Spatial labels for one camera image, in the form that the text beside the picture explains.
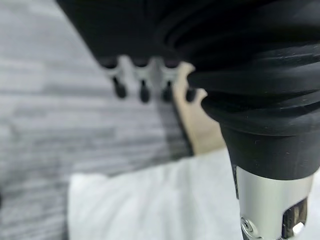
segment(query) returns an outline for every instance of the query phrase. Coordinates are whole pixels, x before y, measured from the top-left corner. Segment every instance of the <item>white fabric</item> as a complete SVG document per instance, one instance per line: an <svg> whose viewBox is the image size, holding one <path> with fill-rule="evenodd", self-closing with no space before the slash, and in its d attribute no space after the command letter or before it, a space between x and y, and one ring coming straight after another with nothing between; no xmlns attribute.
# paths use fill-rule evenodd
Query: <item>white fabric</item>
<svg viewBox="0 0 320 240"><path fill-rule="evenodd" d="M318 239L320 175L299 239ZM75 174L70 240L241 240L229 156L220 150L114 178Z"/></svg>

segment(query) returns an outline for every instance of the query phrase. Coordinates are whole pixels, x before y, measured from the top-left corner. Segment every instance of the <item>gray carpet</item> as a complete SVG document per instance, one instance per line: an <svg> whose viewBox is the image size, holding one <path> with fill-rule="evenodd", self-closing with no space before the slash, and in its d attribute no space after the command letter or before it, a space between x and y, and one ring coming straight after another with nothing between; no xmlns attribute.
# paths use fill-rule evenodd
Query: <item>gray carpet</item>
<svg viewBox="0 0 320 240"><path fill-rule="evenodd" d="M119 100L55 3L0 1L0 240L67 239L74 172L117 175L191 154L174 107L155 90L141 104L123 64L129 96Z"/></svg>

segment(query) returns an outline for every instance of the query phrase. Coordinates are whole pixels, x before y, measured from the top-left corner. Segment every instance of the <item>white cloth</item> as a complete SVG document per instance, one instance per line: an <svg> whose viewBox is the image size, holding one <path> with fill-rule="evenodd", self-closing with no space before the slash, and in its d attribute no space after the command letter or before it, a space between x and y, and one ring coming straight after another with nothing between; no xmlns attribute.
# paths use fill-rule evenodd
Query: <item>white cloth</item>
<svg viewBox="0 0 320 240"><path fill-rule="evenodd" d="M75 174L70 240L241 240L239 204L225 149L114 178ZM320 175L299 239L318 239Z"/></svg>

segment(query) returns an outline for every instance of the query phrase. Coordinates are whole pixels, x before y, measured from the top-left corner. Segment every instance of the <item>screw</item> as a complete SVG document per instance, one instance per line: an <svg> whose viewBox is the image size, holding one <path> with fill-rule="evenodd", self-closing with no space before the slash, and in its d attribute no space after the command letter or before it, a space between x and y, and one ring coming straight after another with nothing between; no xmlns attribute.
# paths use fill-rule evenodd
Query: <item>screw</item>
<svg viewBox="0 0 320 240"><path fill-rule="evenodd" d="M254 230L250 224L250 222L243 217L241 218L241 227L247 232L252 233Z"/></svg>
<svg viewBox="0 0 320 240"><path fill-rule="evenodd" d="M299 235L302 230L304 229L305 225L302 222L299 222L298 224L296 224L293 228L292 231L294 233L294 236Z"/></svg>

